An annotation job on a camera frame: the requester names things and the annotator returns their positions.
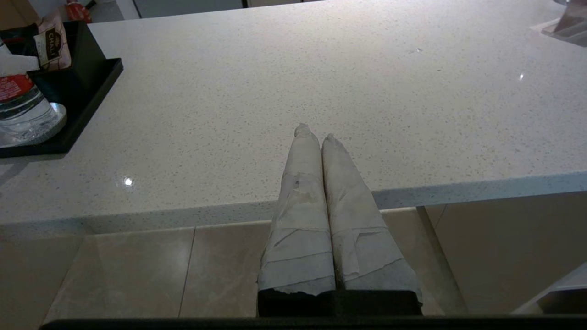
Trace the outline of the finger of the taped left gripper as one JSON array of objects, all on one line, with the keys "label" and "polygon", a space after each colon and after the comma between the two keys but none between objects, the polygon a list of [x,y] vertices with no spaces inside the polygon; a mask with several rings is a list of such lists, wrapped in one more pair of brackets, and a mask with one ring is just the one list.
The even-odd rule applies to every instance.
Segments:
[{"label": "finger of the taped left gripper", "polygon": [[24,75],[38,69],[39,61],[35,56],[11,54],[8,48],[0,49],[0,77]]}]

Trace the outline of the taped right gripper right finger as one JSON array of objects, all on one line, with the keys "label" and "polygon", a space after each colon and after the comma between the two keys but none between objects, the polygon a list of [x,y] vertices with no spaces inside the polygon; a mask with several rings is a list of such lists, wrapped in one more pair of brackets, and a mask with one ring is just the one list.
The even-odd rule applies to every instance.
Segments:
[{"label": "taped right gripper right finger", "polygon": [[421,314],[417,275],[344,144],[329,134],[321,158],[338,282],[345,291],[383,294],[380,307],[402,306]]}]

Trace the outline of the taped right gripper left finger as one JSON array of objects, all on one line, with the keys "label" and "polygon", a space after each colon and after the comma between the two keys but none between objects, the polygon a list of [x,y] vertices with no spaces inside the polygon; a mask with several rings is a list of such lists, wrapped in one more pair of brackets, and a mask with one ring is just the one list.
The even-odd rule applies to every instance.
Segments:
[{"label": "taped right gripper left finger", "polygon": [[295,129],[258,274],[259,317],[321,317],[336,290],[321,149]]}]

